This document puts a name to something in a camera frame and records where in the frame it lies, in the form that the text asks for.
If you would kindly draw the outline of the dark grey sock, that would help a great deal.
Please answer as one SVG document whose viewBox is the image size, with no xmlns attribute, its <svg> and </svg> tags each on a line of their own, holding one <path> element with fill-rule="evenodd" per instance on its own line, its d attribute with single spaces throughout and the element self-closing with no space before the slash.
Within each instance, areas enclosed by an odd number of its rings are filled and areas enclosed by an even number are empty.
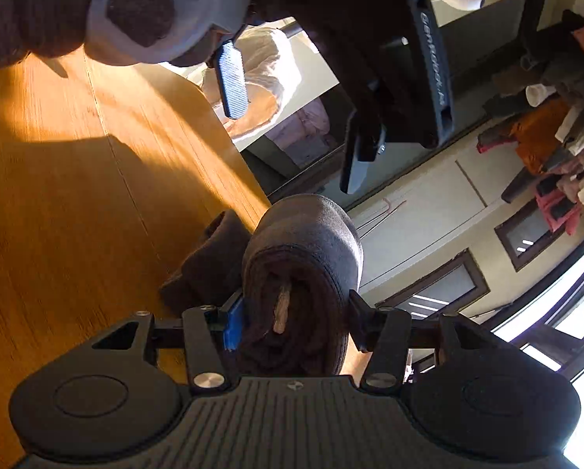
<svg viewBox="0 0 584 469">
<path fill-rule="evenodd" d="M 248 231 L 232 209 L 210 222 L 199 246 L 160 287 L 176 315 L 244 300 L 235 368 L 259 377 L 323 377 L 343 366 L 349 293 L 360 286 L 363 248 L 334 201 L 295 195 Z"/>
</svg>

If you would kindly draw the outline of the hanging clothes pile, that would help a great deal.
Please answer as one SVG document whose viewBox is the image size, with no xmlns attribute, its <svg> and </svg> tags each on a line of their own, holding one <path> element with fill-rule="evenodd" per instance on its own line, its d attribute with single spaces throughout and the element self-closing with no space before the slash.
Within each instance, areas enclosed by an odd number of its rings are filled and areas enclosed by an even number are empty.
<svg viewBox="0 0 584 469">
<path fill-rule="evenodd" d="M 514 145 L 523 167 L 503 200 L 533 186 L 548 229 L 573 234 L 584 211 L 584 13 L 565 10 L 521 42 L 519 63 L 496 75 L 502 92 L 484 106 L 500 122 L 478 135 L 476 149 Z"/>
</svg>

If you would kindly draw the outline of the pink bed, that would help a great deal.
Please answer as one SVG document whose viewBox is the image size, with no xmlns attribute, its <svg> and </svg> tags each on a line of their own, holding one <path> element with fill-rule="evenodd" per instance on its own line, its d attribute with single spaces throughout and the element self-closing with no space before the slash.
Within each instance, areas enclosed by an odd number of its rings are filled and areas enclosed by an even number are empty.
<svg viewBox="0 0 584 469">
<path fill-rule="evenodd" d="M 273 127 L 266 137 L 304 168 L 338 147 L 330 130 L 329 115 L 316 98 Z"/>
</svg>

